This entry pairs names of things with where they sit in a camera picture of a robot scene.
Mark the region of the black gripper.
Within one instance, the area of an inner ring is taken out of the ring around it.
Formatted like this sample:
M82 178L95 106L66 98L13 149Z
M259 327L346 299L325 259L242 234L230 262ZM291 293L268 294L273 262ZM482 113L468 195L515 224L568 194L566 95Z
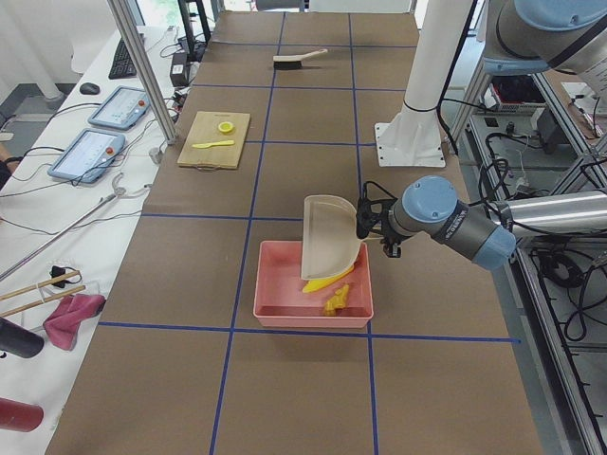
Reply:
M386 198L370 199L368 197L368 186L373 185L381 190ZM356 212L356 234L360 240L369 237L371 233L380 236L383 244L383 252L388 258L398 259L401 257L400 244L403 236L399 234L389 221L389 214L397 198L375 181L365 181L362 184L361 195L357 202Z

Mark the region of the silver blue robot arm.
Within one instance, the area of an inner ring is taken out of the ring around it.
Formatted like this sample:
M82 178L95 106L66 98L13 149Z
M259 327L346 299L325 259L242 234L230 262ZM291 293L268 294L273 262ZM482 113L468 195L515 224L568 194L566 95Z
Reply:
M432 1L420 32L401 111L376 127L383 167L440 167L438 110L469 26L470 1ZM492 1L483 66L490 75L568 70L597 95L606 93L606 5L602 1ZM597 234L606 226L605 190L502 203L495 219L462 202L452 183L431 175L398 197L358 203L359 238L377 232L385 253L419 232L479 266L502 266L519 237L563 232Z

